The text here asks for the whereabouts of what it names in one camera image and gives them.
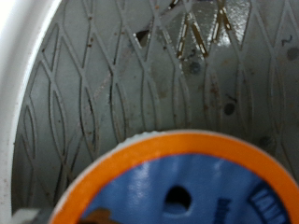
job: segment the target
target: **dark opening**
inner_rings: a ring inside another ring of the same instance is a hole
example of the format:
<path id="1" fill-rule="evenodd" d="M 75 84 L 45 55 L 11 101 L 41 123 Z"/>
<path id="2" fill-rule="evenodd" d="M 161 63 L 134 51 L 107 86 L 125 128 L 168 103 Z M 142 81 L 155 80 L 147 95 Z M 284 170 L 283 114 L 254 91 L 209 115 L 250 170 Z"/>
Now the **dark opening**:
<path id="1" fill-rule="evenodd" d="M 188 211 L 192 202 L 190 193 L 183 187 L 171 188 L 164 201 L 164 212 L 173 215 L 184 214 Z"/>
<path id="2" fill-rule="evenodd" d="M 225 107 L 224 107 L 224 113 L 226 115 L 232 115 L 235 111 L 235 105 L 234 104 L 227 104 Z"/>
<path id="3" fill-rule="evenodd" d="M 135 34 L 135 37 L 137 38 L 141 47 L 145 47 L 147 45 L 149 33 L 150 30 L 145 30 Z"/>
<path id="4" fill-rule="evenodd" d="M 179 0 L 173 0 L 172 3 L 169 5 L 168 9 L 173 9 L 177 3 L 178 3 Z"/>

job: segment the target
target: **spool center hole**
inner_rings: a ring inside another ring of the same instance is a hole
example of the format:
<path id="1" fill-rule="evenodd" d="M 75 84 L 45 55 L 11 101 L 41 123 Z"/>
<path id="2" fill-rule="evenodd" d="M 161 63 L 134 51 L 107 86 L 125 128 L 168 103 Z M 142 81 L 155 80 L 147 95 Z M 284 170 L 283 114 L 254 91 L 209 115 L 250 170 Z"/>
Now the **spool center hole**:
<path id="1" fill-rule="evenodd" d="M 188 211 L 192 202 L 190 193 L 183 187 L 171 188 L 164 200 L 164 213 L 181 215 Z"/>

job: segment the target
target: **orange spool rim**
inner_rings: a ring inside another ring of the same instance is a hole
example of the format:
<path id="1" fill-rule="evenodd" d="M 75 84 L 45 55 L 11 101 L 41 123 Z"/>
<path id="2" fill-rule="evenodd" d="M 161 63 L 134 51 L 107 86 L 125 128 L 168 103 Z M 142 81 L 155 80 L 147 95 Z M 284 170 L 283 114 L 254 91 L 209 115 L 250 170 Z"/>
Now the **orange spool rim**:
<path id="1" fill-rule="evenodd" d="M 279 163 L 248 143 L 219 133 L 199 131 L 141 136 L 132 144 L 117 147 L 98 159 L 72 184 L 56 206 L 50 223 L 77 223 L 93 197 L 117 176 L 146 161 L 184 154 L 214 156 L 251 170 L 276 192 L 291 223 L 299 223 L 299 188 Z"/>

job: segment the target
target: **diamond pattern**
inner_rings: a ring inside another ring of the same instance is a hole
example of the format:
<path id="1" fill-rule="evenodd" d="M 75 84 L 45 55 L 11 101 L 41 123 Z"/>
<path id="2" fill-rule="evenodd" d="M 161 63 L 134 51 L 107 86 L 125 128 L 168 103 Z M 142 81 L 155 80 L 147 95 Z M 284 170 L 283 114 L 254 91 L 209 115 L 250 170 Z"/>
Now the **diamond pattern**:
<path id="1" fill-rule="evenodd" d="M 17 131 L 13 210 L 53 206 L 98 156 L 144 131 L 245 139 L 299 178 L 294 0 L 63 1 Z"/>

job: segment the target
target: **white frame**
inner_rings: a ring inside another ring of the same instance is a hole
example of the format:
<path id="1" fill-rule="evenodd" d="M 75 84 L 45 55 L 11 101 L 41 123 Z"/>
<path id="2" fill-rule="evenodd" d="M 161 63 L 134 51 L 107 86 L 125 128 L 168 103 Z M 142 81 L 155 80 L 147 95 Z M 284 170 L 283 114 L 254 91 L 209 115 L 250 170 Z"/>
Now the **white frame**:
<path id="1" fill-rule="evenodd" d="M 11 219 L 11 170 L 22 99 L 62 0 L 0 0 L 0 224 Z"/>

